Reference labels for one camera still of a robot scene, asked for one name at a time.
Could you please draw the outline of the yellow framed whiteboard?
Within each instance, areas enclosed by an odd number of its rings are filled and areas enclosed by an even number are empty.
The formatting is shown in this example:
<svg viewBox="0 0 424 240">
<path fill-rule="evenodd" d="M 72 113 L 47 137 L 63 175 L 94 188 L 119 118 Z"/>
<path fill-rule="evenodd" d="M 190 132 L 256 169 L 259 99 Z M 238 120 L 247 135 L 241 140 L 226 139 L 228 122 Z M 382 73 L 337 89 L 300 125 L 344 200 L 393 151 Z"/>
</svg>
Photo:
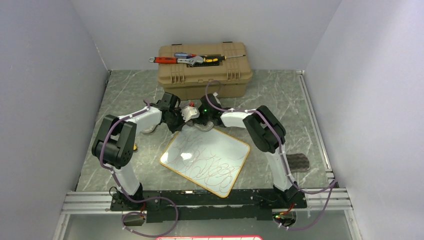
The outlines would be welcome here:
<svg viewBox="0 0 424 240">
<path fill-rule="evenodd" d="M 230 195 L 251 151 L 249 144 L 212 128 L 184 126 L 160 157 L 160 164 L 219 198 Z"/>
</svg>

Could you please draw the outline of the grey mesh scrubbing pad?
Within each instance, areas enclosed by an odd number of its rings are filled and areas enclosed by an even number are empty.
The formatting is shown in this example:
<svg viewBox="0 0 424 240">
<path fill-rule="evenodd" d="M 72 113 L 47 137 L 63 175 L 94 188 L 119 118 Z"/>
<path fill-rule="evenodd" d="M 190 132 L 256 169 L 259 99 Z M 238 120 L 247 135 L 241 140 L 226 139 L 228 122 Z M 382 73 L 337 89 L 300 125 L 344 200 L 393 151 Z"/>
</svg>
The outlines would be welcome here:
<svg viewBox="0 0 424 240">
<path fill-rule="evenodd" d="M 191 127 L 195 128 L 195 129 L 197 129 L 197 130 L 199 130 L 199 131 L 201 131 L 201 132 L 208 132 L 208 131 L 210 131 L 211 129 L 213 129 L 213 128 L 214 128 L 214 123 L 213 123 L 213 122 L 211 122 L 211 121 L 208 121 L 208 122 L 206 123 L 206 125 L 204 125 L 204 124 L 199 124 L 199 123 L 195 123 L 195 122 L 193 122 L 193 121 L 190 121 L 189 123 L 190 123 L 190 126 L 191 126 Z"/>
</svg>

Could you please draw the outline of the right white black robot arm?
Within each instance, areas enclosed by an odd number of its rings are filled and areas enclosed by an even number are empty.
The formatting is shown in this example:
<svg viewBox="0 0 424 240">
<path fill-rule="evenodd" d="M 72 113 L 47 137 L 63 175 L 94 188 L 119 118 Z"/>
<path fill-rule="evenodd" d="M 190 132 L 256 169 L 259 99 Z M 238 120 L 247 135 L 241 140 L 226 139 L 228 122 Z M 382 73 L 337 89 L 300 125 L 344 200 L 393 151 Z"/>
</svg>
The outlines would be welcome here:
<svg viewBox="0 0 424 240">
<path fill-rule="evenodd" d="M 268 107 L 240 110 L 223 108 L 216 96 L 201 99 L 200 118 L 223 128 L 246 129 L 254 145 L 262 151 L 271 169 L 276 203 L 287 208 L 295 201 L 297 190 L 285 153 L 286 130 Z"/>
</svg>

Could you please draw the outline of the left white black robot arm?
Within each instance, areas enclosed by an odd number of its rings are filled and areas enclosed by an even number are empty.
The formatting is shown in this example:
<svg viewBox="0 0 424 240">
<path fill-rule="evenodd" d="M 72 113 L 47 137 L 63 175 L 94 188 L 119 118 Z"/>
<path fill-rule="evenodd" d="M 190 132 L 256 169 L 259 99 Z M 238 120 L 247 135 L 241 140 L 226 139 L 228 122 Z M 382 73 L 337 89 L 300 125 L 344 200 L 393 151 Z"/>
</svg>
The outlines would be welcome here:
<svg viewBox="0 0 424 240">
<path fill-rule="evenodd" d="M 91 152 L 111 173 L 118 192 L 124 195 L 124 204 L 131 210 L 144 203 L 143 185 L 130 163 L 135 138 L 141 131 L 160 124 L 166 124 L 172 133 L 180 131 L 185 123 L 180 103 L 179 97 L 166 92 L 156 103 L 146 102 L 138 111 L 122 116 L 108 114 L 102 119 Z"/>
</svg>

